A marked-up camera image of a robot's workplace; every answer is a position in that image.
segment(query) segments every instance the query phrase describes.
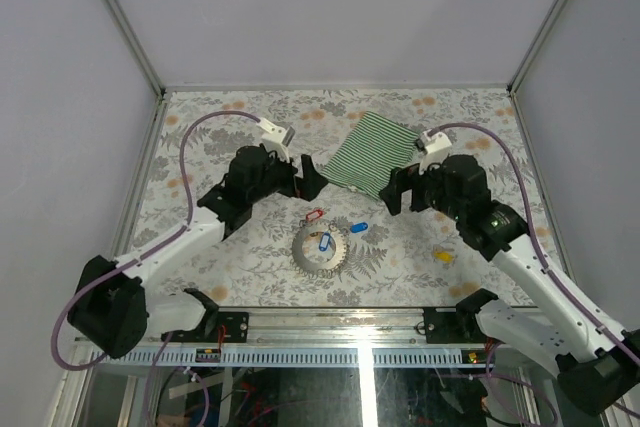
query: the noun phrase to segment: red key tag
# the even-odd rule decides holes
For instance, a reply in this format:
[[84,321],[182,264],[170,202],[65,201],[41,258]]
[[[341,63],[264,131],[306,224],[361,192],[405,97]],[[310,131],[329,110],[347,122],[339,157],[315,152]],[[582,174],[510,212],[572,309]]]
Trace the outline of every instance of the red key tag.
[[304,218],[307,220],[307,222],[312,222],[314,220],[318,220],[323,215],[324,215],[324,210],[315,209],[309,212],[307,215],[305,215]]

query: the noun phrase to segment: black bracket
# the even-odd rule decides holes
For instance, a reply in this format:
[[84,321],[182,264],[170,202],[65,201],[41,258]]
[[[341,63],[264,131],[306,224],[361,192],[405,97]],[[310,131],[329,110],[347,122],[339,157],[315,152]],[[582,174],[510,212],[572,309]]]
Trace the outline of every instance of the black bracket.
[[[249,312],[218,312],[210,331],[177,331],[171,336],[171,341],[217,346],[220,332],[224,332],[224,344],[246,344],[249,335]],[[162,340],[166,338],[167,334],[162,334]]]
[[427,344],[484,344],[487,336],[477,331],[466,331],[453,308],[424,307],[424,334]]
[[[116,262],[94,257],[85,265],[76,292],[115,268]],[[147,330],[141,283],[138,277],[118,274],[83,295],[69,311],[67,320],[109,357],[120,358],[142,340]]]
[[482,306],[498,296],[479,289],[456,304],[454,309],[425,307],[422,309],[425,337],[428,344],[484,344],[487,336],[476,321]]
[[[625,347],[639,355],[640,330],[623,334]],[[571,354],[556,357],[558,385],[576,407],[593,416],[604,412],[640,380],[640,369],[620,347],[597,354],[597,359],[582,363]]]

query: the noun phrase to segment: black clamp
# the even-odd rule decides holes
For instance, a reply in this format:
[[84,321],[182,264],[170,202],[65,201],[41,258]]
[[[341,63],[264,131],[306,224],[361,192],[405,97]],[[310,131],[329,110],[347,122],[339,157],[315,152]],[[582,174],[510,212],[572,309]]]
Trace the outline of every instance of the black clamp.
[[456,304],[455,310],[424,307],[424,335],[428,344],[484,344],[487,336],[482,333],[476,314],[482,306],[498,296],[486,289],[479,289]]
[[302,155],[301,162],[303,176],[297,177],[292,161],[280,160],[264,145],[241,147],[222,182],[198,200],[198,207],[218,215],[225,224],[226,239],[251,218],[253,204],[271,194],[307,201],[320,194],[329,181],[316,171],[311,156]]
[[[193,330],[177,330],[171,334],[174,342],[204,344],[244,344],[249,334],[248,312],[220,312],[220,307],[206,294],[197,289],[185,289],[205,308],[202,320]],[[169,333],[162,334],[166,340]]]

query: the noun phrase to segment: yellow object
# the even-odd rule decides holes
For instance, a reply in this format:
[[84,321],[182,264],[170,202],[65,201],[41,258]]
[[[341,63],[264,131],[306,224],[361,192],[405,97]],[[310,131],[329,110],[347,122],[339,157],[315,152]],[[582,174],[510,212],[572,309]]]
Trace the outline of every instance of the yellow object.
[[453,262],[453,259],[455,259],[455,257],[451,255],[449,252],[434,252],[433,256],[438,260],[446,262],[447,264],[449,262]]

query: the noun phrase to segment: red wire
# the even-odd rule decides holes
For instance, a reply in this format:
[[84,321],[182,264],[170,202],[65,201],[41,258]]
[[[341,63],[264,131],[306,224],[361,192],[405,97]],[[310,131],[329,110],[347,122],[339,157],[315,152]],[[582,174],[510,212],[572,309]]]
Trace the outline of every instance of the red wire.
[[223,324],[218,327],[218,350],[222,353],[222,344],[224,344],[224,338],[227,336],[227,327]]
[[491,347],[493,346],[493,342],[494,342],[493,338],[487,337],[487,342],[484,344],[484,352],[486,354],[488,354],[489,350],[491,350]]

